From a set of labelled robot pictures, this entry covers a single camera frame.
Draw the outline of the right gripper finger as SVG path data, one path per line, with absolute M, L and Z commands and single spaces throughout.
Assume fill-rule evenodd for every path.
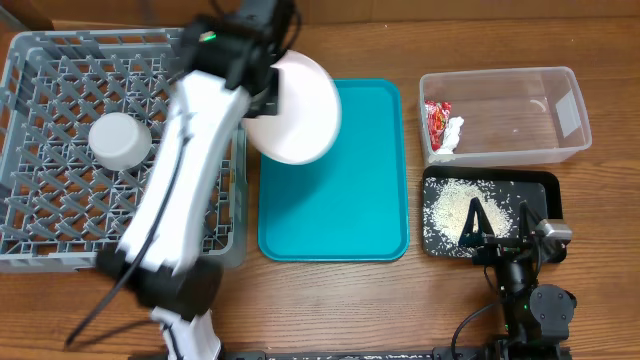
M 536 230 L 536 226 L 543 220 L 543 217 L 535 209 L 531 209 L 527 201 L 519 203 L 518 217 L 518 237 L 521 240 L 532 236 Z
M 491 243 L 495 233 L 478 197 L 470 201 L 466 221 L 460 235 L 459 247 L 481 247 Z

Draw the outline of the large white plate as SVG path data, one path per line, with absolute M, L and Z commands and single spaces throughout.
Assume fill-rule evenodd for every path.
M 324 156 L 341 126 L 341 101 L 329 73 L 310 57 L 290 50 L 278 70 L 277 113 L 245 118 L 254 147 L 280 163 L 304 165 Z

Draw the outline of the cooked rice pile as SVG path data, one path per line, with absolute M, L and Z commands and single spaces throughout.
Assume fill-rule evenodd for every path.
M 423 247 L 432 256 L 467 258 L 471 250 L 458 241 L 471 200 L 478 198 L 497 237 L 517 232 L 513 182 L 427 177 L 423 182 Z

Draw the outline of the white tissue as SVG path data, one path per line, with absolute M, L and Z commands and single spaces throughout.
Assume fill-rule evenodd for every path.
M 453 154 L 460 142 L 461 128 L 464 119 L 460 116 L 450 118 L 443 133 L 442 143 L 437 154 Z

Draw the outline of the red snack wrapper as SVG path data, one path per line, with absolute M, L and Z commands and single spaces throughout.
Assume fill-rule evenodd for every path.
M 425 101 L 427 131 L 433 151 L 441 147 L 442 135 L 447 127 L 451 108 L 449 102 Z

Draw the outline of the grey bowl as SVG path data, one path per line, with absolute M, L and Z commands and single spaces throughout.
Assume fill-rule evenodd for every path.
M 132 116 L 114 112 L 101 116 L 90 128 L 89 147 L 96 161 L 112 171 L 141 164 L 152 145 L 150 130 Z

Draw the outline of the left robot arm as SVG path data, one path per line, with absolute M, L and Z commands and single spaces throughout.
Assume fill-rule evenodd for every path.
M 276 114 L 274 65 L 295 41 L 289 27 L 300 24 L 294 2 L 274 0 L 198 15 L 184 27 L 178 47 L 182 73 L 152 173 L 118 245 L 96 256 L 96 269 L 115 284 L 89 320 L 127 287 L 160 325 L 167 358 L 220 358 L 210 306 L 224 268 L 201 256 L 205 212 L 240 121 Z

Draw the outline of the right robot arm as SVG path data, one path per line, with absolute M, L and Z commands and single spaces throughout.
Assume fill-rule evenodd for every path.
M 573 232 L 561 219 L 547 219 L 519 204 L 518 235 L 499 238 L 493 231 L 479 199 L 470 201 L 458 245 L 474 251 L 472 263 L 491 268 L 498 299 L 469 315 L 458 326 L 450 350 L 458 357 L 461 330 L 494 306 L 503 309 L 506 333 L 483 347 L 480 359 L 568 359 L 561 343 L 569 338 L 577 299 L 556 285 L 541 284 L 544 264 L 560 263 L 567 255 Z

